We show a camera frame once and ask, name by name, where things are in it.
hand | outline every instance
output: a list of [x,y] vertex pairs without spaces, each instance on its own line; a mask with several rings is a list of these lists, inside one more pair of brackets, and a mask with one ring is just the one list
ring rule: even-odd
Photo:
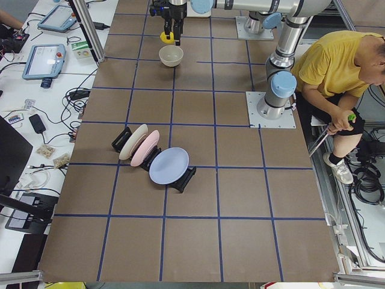
[[337,129],[333,123],[329,123],[327,134],[335,135],[337,132],[339,132],[339,129]]
[[348,120],[351,114],[354,114],[351,110],[338,108],[335,113],[330,115],[331,122],[337,131],[351,131],[353,129]]

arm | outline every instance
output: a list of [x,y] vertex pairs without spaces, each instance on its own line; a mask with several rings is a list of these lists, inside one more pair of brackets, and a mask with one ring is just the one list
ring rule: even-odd
[[338,131],[352,130],[353,128],[349,124],[348,116],[353,114],[351,109],[357,103],[357,97],[345,94],[338,105],[335,105],[326,100],[317,88],[317,85],[304,83],[302,88],[304,98],[315,107],[328,113],[331,116],[332,124]]
[[0,10],[0,23],[18,30],[23,27],[23,23],[21,21],[17,20],[15,17],[3,10]]

sock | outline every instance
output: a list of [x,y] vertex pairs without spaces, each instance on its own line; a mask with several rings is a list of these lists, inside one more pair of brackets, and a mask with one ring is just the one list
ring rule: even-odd
[[330,154],[329,156],[329,161],[332,163],[332,164],[337,164],[339,163],[343,158],[339,158],[339,157],[336,157],[333,153]]

sneaker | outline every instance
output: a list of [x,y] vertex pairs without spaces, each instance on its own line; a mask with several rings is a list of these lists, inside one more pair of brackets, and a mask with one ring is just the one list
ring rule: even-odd
[[337,164],[332,164],[329,161],[329,156],[330,156],[329,152],[325,153],[324,161],[329,167],[331,167],[331,171],[333,172],[336,179],[345,185],[352,184],[353,175],[351,174],[349,168],[345,165],[345,162],[341,160]]

table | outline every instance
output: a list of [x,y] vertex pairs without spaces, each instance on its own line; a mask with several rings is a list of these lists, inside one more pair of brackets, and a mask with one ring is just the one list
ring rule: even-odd
[[[46,282],[331,281],[338,271],[297,129],[251,129],[245,91],[264,91],[276,42],[236,39],[238,11],[185,19],[176,68],[163,21],[120,1],[39,269]],[[184,148],[183,194],[119,161],[111,142],[146,123]]]
[[[68,5],[66,1],[54,3],[52,0],[40,0],[32,12],[46,15],[58,4]],[[116,5],[117,5],[117,0],[108,0],[100,3],[91,3],[89,12],[92,20],[95,22],[101,22],[110,26],[112,22],[113,11]],[[15,55],[15,59],[13,62],[26,61],[28,59],[29,52],[31,50],[32,45],[61,43],[66,47],[66,51],[67,51],[66,60],[64,62],[61,73],[88,75],[92,73],[95,69],[97,69],[97,66],[95,61],[93,60],[93,57],[77,59],[75,57],[75,54],[71,50],[70,44],[67,43],[67,38],[69,37],[80,37],[82,41],[85,41],[83,32],[80,28],[66,31],[65,33],[37,29],[38,21],[34,21],[34,20],[31,21],[31,20],[42,19],[42,18],[43,18],[42,16],[35,15],[35,14],[32,14],[27,18],[26,23],[29,22],[29,27],[26,29],[26,33],[30,34],[30,37],[24,44],[24,47],[22,48],[21,52]],[[78,23],[74,24],[71,27],[71,29],[74,29],[76,27],[79,27]],[[99,36],[102,46],[105,46],[107,35],[108,35],[108,29],[97,30],[97,35]],[[12,59],[11,54],[6,54],[6,58]],[[2,61],[0,61],[0,68],[3,68],[7,64],[8,62],[5,59],[2,59]],[[23,65],[11,66],[9,69],[23,71],[24,66]]]
[[[2,87],[4,93],[0,98],[0,115],[5,116],[9,111],[18,110],[23,108],[25,99],[35,99],[35,106],[48,113],[51,120],[57,122],[60,119],[60,114],[63,110],[63,105],[61,104],[62,97],[64,92],[71,89],[72,87],[77,87],[85,76],[78,75],[59,75],[57,79],[52,83],[50,89],[43,89],[40,87],[40,80],[24,80],[21,78],[22,72],[15,70],[5,70],[1,73],[0,77],[0,87]],[[85,83],[84,87],[91,87],[94,76],[91,76]],[[69,118],[66,123],[78,119],[78,114],[71,109],[72,116]],[[48,141],[51,137],[60,134],[67,133],[69,131],[63,124],[54,125],[50,123],[46,116],[37,110],[32,111],[21,111],[24,115],[24,120],[18,123],[15,123],[13,126],[19,131],[32,145],[33,151],[31,157],[28,161],[28,165],[39,166],[40,164],[49,164],[52,165],[52,160],[56,157],[61,156],[62,154],[68,153],[71,154],[73,150],[73,143],[69,143],[69,137],[63,136],[58,137],[53,140],[50,145],[55,148],[54,154],[50,159],[47,159],[36,153],[37,148],[42,145],[42,137],[36,134],[28,120],[28,117],[32,114],[39,114],[42,118],[45,127],[47,128],[45,132],[46,140]],[[24,173],[33,172],[32,169],[25,169]],[[60,191],[63,185],[64,177],[62,173],[58,170],[51,170],[49,182],[45,187]],[[45,177],[36,174],[36,177],[39,181],[44,181]],[[48,194],[51,196],[57,196],[54,192],[49,191],[38,191],[39,193]],[[12,196],[20,195],[21,193],[13,193]],[[9,208],[4,208],[2,210],[3,214],[10,215],[12,212]],[[2,249],[2,258],[0,260],[0,272],[9,273],[12,270],[14,259],[19,251],[20,243],[22,241],[23,233],[17,231],[11,231],[4,229],[4,225],[7,222],[7,218],[0,218],[1,226],[1,238],[0,238],[0,247]]]

